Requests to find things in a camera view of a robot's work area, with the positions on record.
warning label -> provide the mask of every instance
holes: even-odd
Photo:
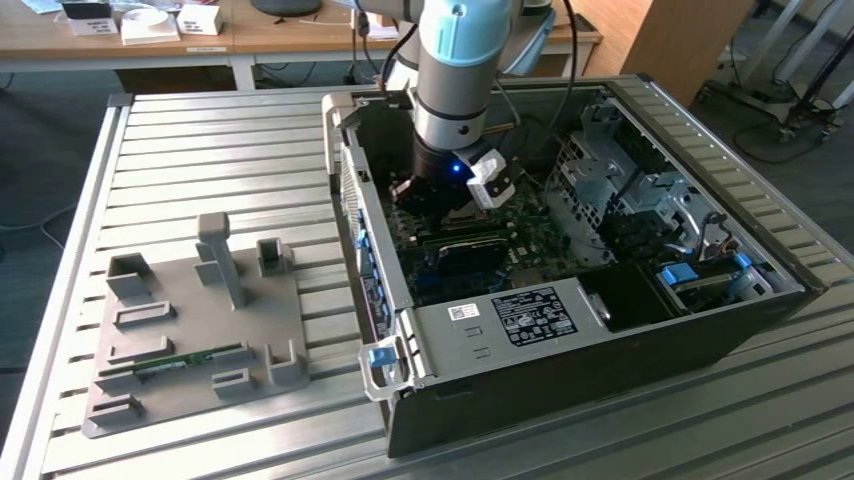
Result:
[[[516,347],[578,332],[551,287],[494,298],[492,305]]]

gray carpet floor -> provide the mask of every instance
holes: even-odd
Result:
[[[735,44],[750,51],[774,21],[774,13],[749,20]],[[754,75],[755,83],[767,81],[771,69],[789,44],[806,31],[793,25]],[[794,81],[806,82],[830,56],[835,43],[829,39],[810,56]],[[298,83],[310,64],[274,72],[284,81]],[[304,86],[340,84],[347,63],[319,64]],[[849,56],[822,95],[835,97],[854,79],[854,59]],[[5,75],[0,75],[0,84]],[[24,224],[44,218],[76,201],[88,168],[103,119],[107,98],[122,92],[112,72],[63,72],[17,74],[11,88],[0,92],[0,224]],[[726,141],[742,128],[766,117],[713,96],[693,112]],[[850,120],[851,111],[845,117]],[[751,133],[745,146],[770,160],[811,148],[818,132],[807,130],[786,145],[777,142],[773,127]],[[830,141],[797,161],[785,165],[751,162],[777,188],[806,211],[849,249],[854,249],[854,228],[849,212],[854,207],[854,171],[849,166],[854,135],[846,125]],[[64,241],[71,214],[48,227]],[[37,230],[0,232],[0,367],[27,364],[44,312],[60,250]],[[15,408],[23,375],[0,375],[0,442]]]

white box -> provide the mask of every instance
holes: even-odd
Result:
[[[122,44],[143,45],[146,43],[178,42],[182,37],[178,34],[175,17],[168,16],[166,22],[150,27],[136,22],[122,21]]]
[[[223,17],[216,5],[184,4],[178,14],[178,28],[190,35],[219,35]]]
[[[68,19],[68,26],[75,35],[111,35],[119,33],[116,21],[112,18],[88,18],[85,20]]]

small sticker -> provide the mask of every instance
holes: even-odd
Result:
[[[467,303],[466,305],[456,305],[448,308],[448,315],[451,316],[451,320],[458,321],[479,316],[480,311],[478,310],[476,304]]]
[[[226,47],[187,47],[187,53],[226,52]]]

metal slotted tabletop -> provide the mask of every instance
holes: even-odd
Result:
[[[352,87],[138,96],[107,110],[0,463],[3,478],[837,478],[854,472],[850,255],[655,87],[619,80],[755,220],[830,286],[714,367],[464,445],[384,455],[323,157],[320,99]],[[195,255],[195,216],[232,249],[294,247],[311,383],[95,440],[80,432],[122,252]]]

